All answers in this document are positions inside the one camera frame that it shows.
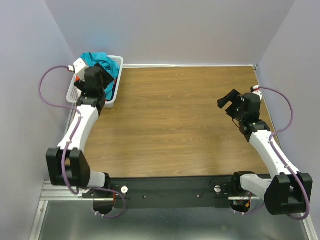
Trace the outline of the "teal t shirt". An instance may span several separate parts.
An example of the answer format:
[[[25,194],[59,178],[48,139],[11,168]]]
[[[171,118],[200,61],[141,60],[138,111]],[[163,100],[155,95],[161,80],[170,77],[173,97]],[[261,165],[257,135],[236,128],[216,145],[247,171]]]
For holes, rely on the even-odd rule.
[[[107,80],[107,85],[104,87],[106,100],[109,100],[111,98],[111,90],[107,88],[111,87],[119,74],[116,63],[112,61],[105,52],[84,52],[80,55],[80,58],[82,58],[89,67],[94,67],[96,63],[99,63],[113,76],[113,81]]]

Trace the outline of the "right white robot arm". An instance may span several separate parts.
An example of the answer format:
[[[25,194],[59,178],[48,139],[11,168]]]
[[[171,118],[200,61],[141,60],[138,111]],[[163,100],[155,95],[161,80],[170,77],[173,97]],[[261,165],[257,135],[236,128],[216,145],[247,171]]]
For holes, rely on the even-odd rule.
[[[231,103],[226,114],[238,122],[239,131],[260,155],[271,177],[267,181],[251,171],[235,172],[231,185],[237,194],[249,192],[263,200],[271,215],[302,221],[310,215],[313,179],[290,162],[274,138],[276,133],[260,119],[262,89],[256,85],[244,94],[233,89],[217,100],[220,109]]]

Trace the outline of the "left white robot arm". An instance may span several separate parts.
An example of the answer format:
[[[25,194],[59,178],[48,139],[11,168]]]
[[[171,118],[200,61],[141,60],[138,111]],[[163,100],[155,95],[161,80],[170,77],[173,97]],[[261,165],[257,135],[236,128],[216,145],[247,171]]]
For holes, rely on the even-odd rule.
[[[75,86],[81,95],[76,102],[74,119],[56,148],[46,152],[51,184],[77,189],[110,188],[110,176],[90,169],[84,149],[90,132],[106,101],[105,86],[111,76],[102,66],[89,67],[82,58],[68,66],[78,78]]]

